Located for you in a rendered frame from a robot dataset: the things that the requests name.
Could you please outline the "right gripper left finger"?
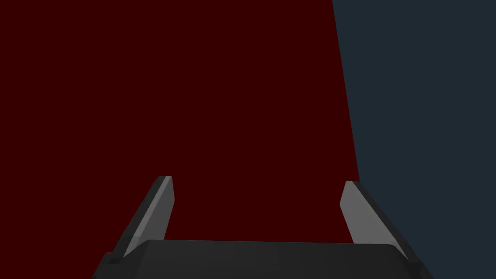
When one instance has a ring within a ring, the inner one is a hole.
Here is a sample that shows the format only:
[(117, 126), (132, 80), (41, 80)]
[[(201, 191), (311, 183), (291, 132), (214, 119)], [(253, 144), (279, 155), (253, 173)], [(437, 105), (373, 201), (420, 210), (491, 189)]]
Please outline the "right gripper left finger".
[(175, 197), (171, 176), (159, 176), (121, 235), (113, 258), (123, 258), (148, 240), (163, 240)]

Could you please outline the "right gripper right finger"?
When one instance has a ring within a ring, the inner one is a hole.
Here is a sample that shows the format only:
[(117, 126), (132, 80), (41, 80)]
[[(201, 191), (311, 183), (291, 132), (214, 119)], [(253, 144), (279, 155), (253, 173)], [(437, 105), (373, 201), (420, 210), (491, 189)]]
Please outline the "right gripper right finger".
[(360, 182), (345, 182), (340, 208), (354, 243), (392, 245), (406, 259), (417, 259), (410, 245)]

